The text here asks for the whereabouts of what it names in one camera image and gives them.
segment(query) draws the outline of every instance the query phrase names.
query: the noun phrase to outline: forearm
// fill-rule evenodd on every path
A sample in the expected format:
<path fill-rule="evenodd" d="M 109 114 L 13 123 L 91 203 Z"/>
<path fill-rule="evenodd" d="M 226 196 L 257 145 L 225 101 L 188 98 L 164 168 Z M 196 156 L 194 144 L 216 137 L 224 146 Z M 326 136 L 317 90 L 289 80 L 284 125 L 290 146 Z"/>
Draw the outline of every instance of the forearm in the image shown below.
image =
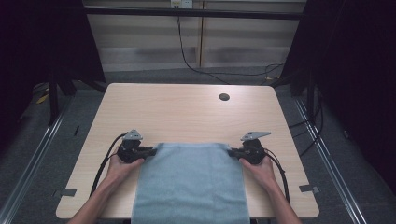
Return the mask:
<path fill-rule="evenodd" d="M 116 179 L 105 178 L 68 223 L 94 223 L 102 214 L 108 198 L 118 185 L 119 182 Z"/>
<path fill-rule="evenodd" d="M 279 185 L 275 181 L 268 183 L 264 188 L 268 192 L 271 204 L 273 205 L 273 209 L 276 214 L 277 222 L 279 224 L 302 223 L 295 214 L 294 210 L 291 208 L 289 202 L 286 200 Z"/>

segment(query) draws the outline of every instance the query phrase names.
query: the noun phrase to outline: gray carpet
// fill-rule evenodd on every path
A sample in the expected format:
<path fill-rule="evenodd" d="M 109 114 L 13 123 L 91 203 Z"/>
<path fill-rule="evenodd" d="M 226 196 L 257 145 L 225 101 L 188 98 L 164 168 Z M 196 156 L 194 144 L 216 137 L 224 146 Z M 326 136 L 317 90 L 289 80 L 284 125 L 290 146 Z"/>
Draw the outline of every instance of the gray carpet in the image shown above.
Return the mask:
<path fill-rule="evenodd" d="M 262 72 L 262 68 L 257 67 L 207 70 L 244 74 Z M 278 75 L 279 71 L 275 70 L 274 73 L 270 74 L 270 77 Z M 217 77 L 238 85 L 258 85 L 263 82 L 263 76 L 217 75 Z M 111 73 L 106 74 L 106 78 L 108 83 L 224 84 L 211 76 L 196 74 L 188 69 Z M 65 187 L 103 97 L 102 93 L 92 90 L 84 84 L 76 84 L 78 92 L 64 116 L 63 123 L 53 139 L 49 151 L 13 219 L 13 223 L 65 223 L 65 220 L 60 220 L 55 215 L 60 199 L 52 197 L 52 194 L 56 189 Z M 302 121 L 294 98 L 289 94 L 289 86 L 276 88 L 276 94 L 288 124 L 292 125 Z M 15 138 L 10 142 L 7 153 L 1 159 L 1 205 L 4 204 L 8 194 L 17 183 L 25 164 L 30 160 L 47 128 L 50 111 L 48 102 L 42 105 L 36 105 L 34 102 L 35 100 L 25 112 L 25 119 L 22 120 L 19 131 L 15 133 Z M 324 127 L 322 137 L 346 183 L 356 197 L 367 222 L 396 223 L 395 196 L 363 159 L 356 144 L 345 139 L 344 129 L 331 111 L 326 105 L 323 108 Z M 77 126 L 79 126 L 78 133 L 75 135 Z M 304 125 L 291 128 L 290 132 L 291 135 L 303 133 L 294 138 L 299 152 L 302 152 L 311 144 L 312 139 L 309 137 L 309 133 L 304 133 Z M 320 214 L 315 218 L 304 219 L 304 223 L 353 223 L 315 147 L 312 147 L 302 156 L 302 162 L 310 184 L 320 189 L 320 193 L 315 195 Z M 99 220 L 99 223 L 121 222 L 121 220 Z M 260 220 L 260 223 L 267 222 L 266 220 Z"/>

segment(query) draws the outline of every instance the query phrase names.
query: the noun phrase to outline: light wood table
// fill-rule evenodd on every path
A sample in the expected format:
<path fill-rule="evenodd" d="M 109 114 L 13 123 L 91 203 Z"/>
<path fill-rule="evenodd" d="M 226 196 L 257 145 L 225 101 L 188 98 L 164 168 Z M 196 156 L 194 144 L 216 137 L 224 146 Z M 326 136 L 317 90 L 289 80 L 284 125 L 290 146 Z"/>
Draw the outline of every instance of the light wood table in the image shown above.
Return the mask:
<path fill-rule="evenodd" d="M 230 100 L 221 101 L 227 93 Z M 290 135 L 274 89 L 259 86 L 111 84 L 97 111 L 67 189 L 56 214 L 70 218 L 88 200 L 96 172 L 114 139 L 137 129 L 142 146 L 161 142 L 229 144 L 241 147 L 247 132 L 271 132 L 262 145 L 279 158 L 289 183 L 291 205 L 299 217 L 316 217 L 318 205 L 312 192 L 301 193 L 307 185 L 304 168 Z M 283 188 L 279 171 L 276 179 Z M 129 218 L 132 214 L 138 171 L 133 172 L 109 200 L 105 218 Z M 251 217 L 274 217 L 268 196 L 244 171 L 247 206 Z"/>

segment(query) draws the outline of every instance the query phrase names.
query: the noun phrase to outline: towel fold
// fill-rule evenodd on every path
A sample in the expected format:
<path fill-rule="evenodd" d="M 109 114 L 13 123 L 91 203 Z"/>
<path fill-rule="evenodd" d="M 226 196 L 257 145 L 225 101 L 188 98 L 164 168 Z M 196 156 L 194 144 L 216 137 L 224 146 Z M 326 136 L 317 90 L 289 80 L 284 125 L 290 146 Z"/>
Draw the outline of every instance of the towel fold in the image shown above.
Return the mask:
<path fill-rule="evenodd" d="M 249 223 L 238 160 L 225 144 L 162 143 L 143 163 L 132 223 Z"/>

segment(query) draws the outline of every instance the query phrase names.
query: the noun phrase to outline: silver floor rail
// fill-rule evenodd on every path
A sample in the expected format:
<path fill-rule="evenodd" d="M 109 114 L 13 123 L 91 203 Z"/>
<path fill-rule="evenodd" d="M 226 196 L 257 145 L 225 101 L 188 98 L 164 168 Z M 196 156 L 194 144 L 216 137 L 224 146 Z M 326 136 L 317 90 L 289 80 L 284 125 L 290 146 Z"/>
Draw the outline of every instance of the silver floor rail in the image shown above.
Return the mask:
<path fill-rule="evenodd" d="M 40 144 L 35 150 L 35 154 L 33 155 L 32 159 L 30 159 L 21 178 L 19 179 L 14 190 L 12 190 L 12 192 L 8 196 L 0 212 L 0 223 L 2 224 L 11 223 L 12 219 L 15 217 L 15 214 L 17 213 L 22 200 L 27 190 L 29 189 L 30 185 L 32 184 L 33 179 L 35 178 L 35 174 L 37 173 L 37 170 L 50 147 L 50 143 L 53 137 L 55 136 L 56 132 L 58 131 L 59 126 L 62 123 L 64 114 L 67 111 L 68 107 L 70 106 L 72 99 L 73 97 L 68 97 L 66 99 L 66 102 L 64 103 L 64 107 L 61 113 L 59 114 L 58 118 L 46 130 L 46 133 L 41 139 Z"/>
<path fill-rule="evenodd" d="M 297 99 L 296 104 L 303 120 L 308 120 L 306 115 L 306 108 L 303 101 L 301 99 Z M 312 137 L 312 140 L 315 141 L 315 139 L 319 135 L 317 127 L 307 122 L 306 128 L 308 129 Z M 341 176 L 337 166 L 334 163 L 334 160 L 332 159 L 331 153 L 327 149 L 326 145 L 323 142 L 323 139 L 320 136 L 318 137 L 315 146 L 317 147 L 318 153 L 322 158 L 326 166 L 326 169 L 329 172 L 330 177 L 332 178 L 332 182 L 337 188 L 338 193 L 340 194 L 340 197 L 343 200 L 343 203 L 346 207 L 346 210 L 348 211 L 350 217 L 352 218 L 352 221 L 357 224 L 367 223 L 358 203 L 355 200 L 355 197 L 353 196 L 352 192 L 349 190 L 349 187 L 347 186 L 346 182 L 344 181 L 344 178 Z"/>

